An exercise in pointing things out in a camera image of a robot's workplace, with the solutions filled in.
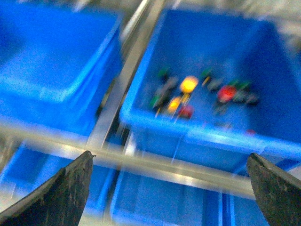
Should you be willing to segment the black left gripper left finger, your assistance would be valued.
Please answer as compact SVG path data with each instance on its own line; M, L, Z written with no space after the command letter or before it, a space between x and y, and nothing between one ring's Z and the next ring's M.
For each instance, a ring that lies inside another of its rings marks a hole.
M88 196L93 157L85 151L0 214L2 226L77 226Z

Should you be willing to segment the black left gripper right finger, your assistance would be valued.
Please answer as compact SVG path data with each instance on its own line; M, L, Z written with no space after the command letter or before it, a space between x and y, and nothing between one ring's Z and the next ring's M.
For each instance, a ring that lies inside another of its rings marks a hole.
M252 153L247 171L256 203L271 226L301 224L301 181L262 156Z

